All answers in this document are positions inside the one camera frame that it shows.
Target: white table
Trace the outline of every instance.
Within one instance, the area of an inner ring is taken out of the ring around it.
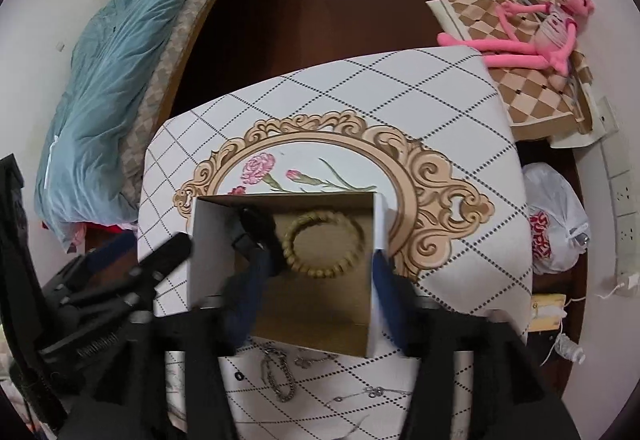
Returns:
[[[289,169],[340,184],[326,163],[350,185],[376,184],[399,211],[390,248],[402,271],[417,279],[418,292],[460,312],[505,310],[524,333],[531,288],[525,192],[508,120],[477,52],[425,48],[330,62],[167,121],[146,152],[139,257],[186,229],[194,195],[235,187],[271,192],[264,181],[241,179],[247,160],[261,153],[274,157],[270,174],[284,190],[300,187],[287,178]],[[181,266],[159,286],[157,315],[187,309],[186,283]],[[398,435],[409,396],[385,391],[333,400],[366,386],[412,389],[417,364],[386,337],[378,339],[374,359],[340,356],[308,370],[294,365],[296,347],[277,344],[298,381],[296,396],[284,404],[261,380],[261,344],[253,340],[221,362],[247,440],[331,440],[361,420],[350,439]],[[452,437],[466,438],[472,359],[460,353],[456,362]],[[168,370],[170,402],[180,415],[180,353],[170,354]],[[237,371],[244,380],[236,380]]]

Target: blue comforter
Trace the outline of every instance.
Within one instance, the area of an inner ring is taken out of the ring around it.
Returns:
[[[114,225],[138,218],[137,208],[120,193],[118,142],[136,117],[184,2],[111,0],[74,48],[71,77],[47,133],[35,191],[38,215],[65,250],[74,222]]]

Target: pink flower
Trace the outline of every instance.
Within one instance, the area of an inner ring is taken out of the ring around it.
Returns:
[[[296,171],[295,169],[289,169],[286,174],[286,177],[289,180],[293,180],[293,181],[300,178],[300,176],[302,176],[302,173],[300,171]]]
[[[260,153],[244,164],[240,179],[243,184],[255,185],[273,169],[276,158],[269,153]]]

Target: wooden bead bracelet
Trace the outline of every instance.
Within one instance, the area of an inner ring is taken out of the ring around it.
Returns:
[[[293,243],[298,234],[303,230],[325,223],[343,227],[355,243],[355,246],[353,250],[348,251],[344,258],[329,268],[310,267],[296,256]],[[310,213],[305,213],[297,217],[287,229],[284,239],[282,240],[282,250],[287,264],[289,264],[290,269],[294,272],[306,273],[309,277],[316,278],[336,277],[348,272],[360,261],[364,253],[364,239],[360,227],[343,213],[336,213],[334,211],[311,211]]]

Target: stuffed toy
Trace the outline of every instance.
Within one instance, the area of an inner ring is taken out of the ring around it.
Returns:
[[[552,0],[538,5],[525,6],[505,1],[495,7],[500,25],[509,40],[484,39],[478,41],[458,41],[446,33],[438,34],[438,44],[454,46],[463,44],[481,52],[513,52],[513,54],[485,55],[488,68],[530,68],[545,70],[554,68],[560,75],[569,74],[569,55],[574,50],[578,23],[575,18],[587,18],[594,10],[591,0]],[[531,39],[519,41],[507,15],[540,12],[546,18]]]

